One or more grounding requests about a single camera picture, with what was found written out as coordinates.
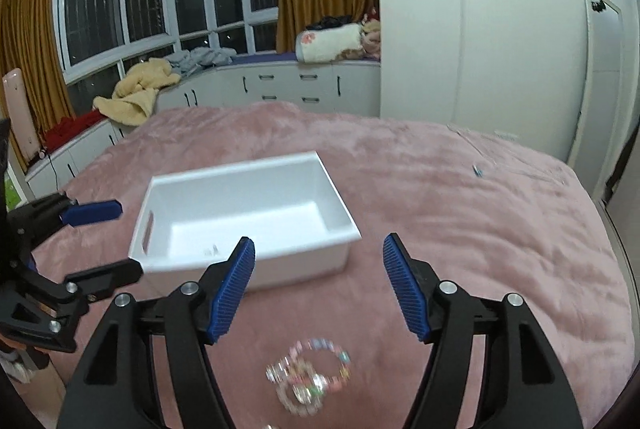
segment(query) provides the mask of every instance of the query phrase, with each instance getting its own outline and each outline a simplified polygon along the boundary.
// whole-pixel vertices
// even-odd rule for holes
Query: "beaded bracelet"
[[[325,377],[315,373],[313,375],[297,375],[291,377],[293,383],[301,383],[305,387],[309,388],[313,395],[324,395],[325,393],[334,393],[340,391],[344,384],[349,380],[351,376],[350,364],[351,358],[349,353],[344,351],[340,346],[334,345],[331,341],[326,339],[309,339],[302,343],[296,342],[289,349],[290,359],[295,362],[299,358],[300,354],[306,349],[312,351],[319,351],[321,349],[327,349],[331,351],[340,361],[340,374],[334,377]]]
[[[296,375],[292,374],[289,380],[280,382],[276,389],[278,399],[291,414],[298,416],[313,416],[322,407],[322,395],[315,395],[309,388],[300,383],[292,382],[292,377],[297,374],[315,375],[316,372],[313,366],[306,361],[296,361],[295,363]],[[287,389],[291,386],[293,395],[296,397],[298,404],[293,402],[287,395]]]

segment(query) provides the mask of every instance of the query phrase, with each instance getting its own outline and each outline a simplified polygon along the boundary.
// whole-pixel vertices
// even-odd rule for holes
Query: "red cloth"
[[[44,134],[44,145],[49,153],[60,149],[65,143],[72,138],[78,136],[85,129],[89,129],[92,125],[106,117],[97,109],[90,111],[76,119],[63,117],[60,123],[49,129]]]

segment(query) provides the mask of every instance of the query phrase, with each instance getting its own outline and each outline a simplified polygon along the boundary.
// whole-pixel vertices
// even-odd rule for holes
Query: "window frame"
[[[120,0],[120,21],[124,44],[104,51],[88,59],[82,60],[71,66],[66,37],[65,23],[65,0],[52,0],[52,18],[54,23],[54,33],[56,36],[56,49],[58,61],[67,85],[80,82],[82,79],[94,73],[108,69],[117,65],[120,78],[125,75],[123,60],[140,56],[147,52],[157,50],[166,46],[173,46],[174,52],[180,51],[180,43],[185,40],[201,38],[207,36],[211,48],[219,48],[220,42],[218,34],[235,28],[244,28],[244,35],[247,46],[247,53],[241,56],[254,54],[271,54],[274,50],[256,52],[254,26],[268,24],[278,20],[278,8],[268,8],[259,11],[251,10],[251,0],[242,1],[242,20],[234,23],[218,26],[216,22],[215,0],[204,0],[204,10],[206,18],[206,29],[197,30],[180,35],[178,31],[177,9],[175,0],[162,0],[162,13],[164,17],[164,34],[154,35],[130,41],[129,24],[127,22],[126,0]]]

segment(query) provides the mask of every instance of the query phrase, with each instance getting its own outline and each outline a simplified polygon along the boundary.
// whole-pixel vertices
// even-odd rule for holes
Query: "white plastic storage bin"
[[[155,176],[129,257],[161,295],[255,243],[249,289],[340,271],[360,232],[316,152]]]

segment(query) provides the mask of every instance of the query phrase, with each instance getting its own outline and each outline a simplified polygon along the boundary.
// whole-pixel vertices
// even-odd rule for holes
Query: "white wall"
[[[451,120],[460,8],[460,0],[380,0],[382,117]]]
[[[619,149],[640,38],[636,0],[611,1],[625,33]],[[586,73],[584,0],[380,0],[380,11],[383,116],[501,130],[567,158]]]

